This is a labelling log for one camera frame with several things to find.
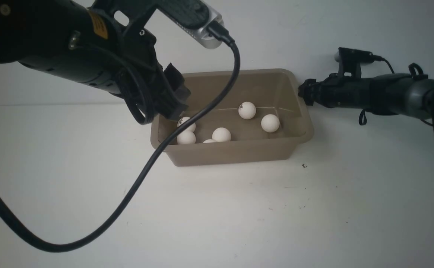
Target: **cable connector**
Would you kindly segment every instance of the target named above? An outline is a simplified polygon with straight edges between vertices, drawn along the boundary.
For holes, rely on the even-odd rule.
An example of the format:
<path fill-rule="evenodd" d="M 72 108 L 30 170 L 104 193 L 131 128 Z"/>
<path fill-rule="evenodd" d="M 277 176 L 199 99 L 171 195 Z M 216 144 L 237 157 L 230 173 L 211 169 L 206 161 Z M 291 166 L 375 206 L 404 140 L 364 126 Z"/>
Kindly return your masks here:
<path fill-rule="evenodd" d="M 227 46 L 230 46 L 230 44 L 235 43 L 235 40 L 230 36 L 228 30 L 225 29 L 225 27 L 222 24 L 220 24 L 215 20 L 209 23 L 209 25 L 207 26 L 207 31 L 213 37 L 215 37 L 215 39 L 224 42 L 225 44 L 227 44 Z"/>

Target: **white wall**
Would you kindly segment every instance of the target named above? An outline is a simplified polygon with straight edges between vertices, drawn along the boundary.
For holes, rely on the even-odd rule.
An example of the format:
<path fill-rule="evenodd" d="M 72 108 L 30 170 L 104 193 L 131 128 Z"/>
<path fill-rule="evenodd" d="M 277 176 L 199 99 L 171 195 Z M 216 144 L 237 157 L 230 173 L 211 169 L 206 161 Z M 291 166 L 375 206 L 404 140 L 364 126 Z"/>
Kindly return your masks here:
<path fill-rule="evenodd" d="M 92 0 L 78 1 L 90 6 Z M 373 51 L 396 71 L 412 62 L 434 78 L 434 0 L 208 0 L 222 13 L 242 54 L 242 69 L 287 68 L 300 81 L 338 69 L 339 46 Z M 181 72 L 232 68 L 225 47 L 210 51 L 159 12 L 147 25 L 158 39 L 162 65 Z M 387 73 L 384 63 L 364 76 Z M 18 63 L 0 66 L 0 105 L 120 102 L 91 87 L 45 75 Z"/>

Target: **screw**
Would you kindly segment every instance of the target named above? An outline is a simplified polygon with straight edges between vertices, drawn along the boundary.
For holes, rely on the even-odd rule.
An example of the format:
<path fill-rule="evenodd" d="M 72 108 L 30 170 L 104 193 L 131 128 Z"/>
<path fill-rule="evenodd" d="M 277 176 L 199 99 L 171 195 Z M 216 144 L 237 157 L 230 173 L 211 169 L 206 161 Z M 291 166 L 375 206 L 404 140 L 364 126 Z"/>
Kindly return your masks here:
<path fill-rule="evenodd" d="M 11 13 L 10 6 L 7 4 L 0 5 L 0 13 L 2 13 L 3 16 L 8 16 Z"/>

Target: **black bracket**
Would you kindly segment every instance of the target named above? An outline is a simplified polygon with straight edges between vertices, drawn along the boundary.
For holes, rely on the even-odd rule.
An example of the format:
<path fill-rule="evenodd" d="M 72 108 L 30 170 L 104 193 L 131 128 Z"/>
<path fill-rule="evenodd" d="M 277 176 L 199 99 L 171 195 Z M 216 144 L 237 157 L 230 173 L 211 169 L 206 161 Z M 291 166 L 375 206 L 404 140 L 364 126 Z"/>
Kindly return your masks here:
<path fill-rule="evenodd" d="M 339 62 L 338 77 L 351 73 L 352 78 L 361 78 L 361 63 L 373 63 L 372 52 L 349 48 L 338 48 L 335 60 Z"/>

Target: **ping pong ball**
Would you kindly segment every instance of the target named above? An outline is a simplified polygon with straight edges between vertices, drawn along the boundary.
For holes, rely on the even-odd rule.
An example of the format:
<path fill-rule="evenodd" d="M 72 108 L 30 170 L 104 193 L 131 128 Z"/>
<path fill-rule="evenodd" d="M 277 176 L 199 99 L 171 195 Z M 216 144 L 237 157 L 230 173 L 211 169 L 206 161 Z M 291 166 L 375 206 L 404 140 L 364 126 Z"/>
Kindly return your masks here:
<path fill-rule="evenodd" d="M 186 122 L 189 119 L 190 119 L 190 117 L 182 117 L 181 120 L 179 120 L 179 122 L 177 122 L 177 127 L 180 127 L 181 124 L 183 124 L 184 122 Z M 188 127 L 186 129 L 186 131 L 192 131 L 192 132 L 194 132 L 195 131 L 195 123 L 191 124 L 190 127 Z"/>
<path fill-rule="evenodd" d="M 213 132 L 212 139 L 219 143 L 229 142 L 232 139 L 232 135 L 230 134 L 230 131 L 228 131 L 228 129 L 224 127 L 219 127 Z"/>
<path fill-rule="evenodd" d="M 262 119 L 262 129 L 268 133 L 275 132 L 280 127 L 280 120 L 274 114 L 267 114 Z"/>
<path fill-rule="evenodd" d="M 256 107 L 251 102 L 244 102 L 238 107 L 238 114 L 243 119 L 252 119 L 256 114 Z"/>
<path fill-rule="evenodd" d="M 192 131 L 184 131 L 177 136 L 178 144 L 194 144 L 195 134 Z"/>

